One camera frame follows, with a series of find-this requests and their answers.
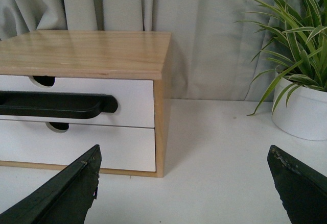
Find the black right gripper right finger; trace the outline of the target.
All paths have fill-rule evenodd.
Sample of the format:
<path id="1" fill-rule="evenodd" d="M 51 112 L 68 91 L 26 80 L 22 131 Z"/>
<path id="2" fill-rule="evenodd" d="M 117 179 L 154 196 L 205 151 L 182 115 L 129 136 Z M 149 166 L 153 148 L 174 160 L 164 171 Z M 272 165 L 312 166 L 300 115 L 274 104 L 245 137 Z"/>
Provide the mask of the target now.
<path id="1" fill-rule="evenodd" d="M 291 223 L 326 223 L 326 176 L 271 145 L 267 162 Z"/>

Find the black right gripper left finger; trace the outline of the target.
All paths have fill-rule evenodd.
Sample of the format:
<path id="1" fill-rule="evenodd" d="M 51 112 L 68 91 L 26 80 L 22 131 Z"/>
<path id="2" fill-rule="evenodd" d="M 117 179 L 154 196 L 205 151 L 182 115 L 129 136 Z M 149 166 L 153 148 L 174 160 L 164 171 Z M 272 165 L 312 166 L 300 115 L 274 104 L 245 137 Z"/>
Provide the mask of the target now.
<path id="1" fill-rule="evenodd" d="M 1 214 L 1 223 L 84 223 L 98 194 L 102 156 L 94 145 Z"/>

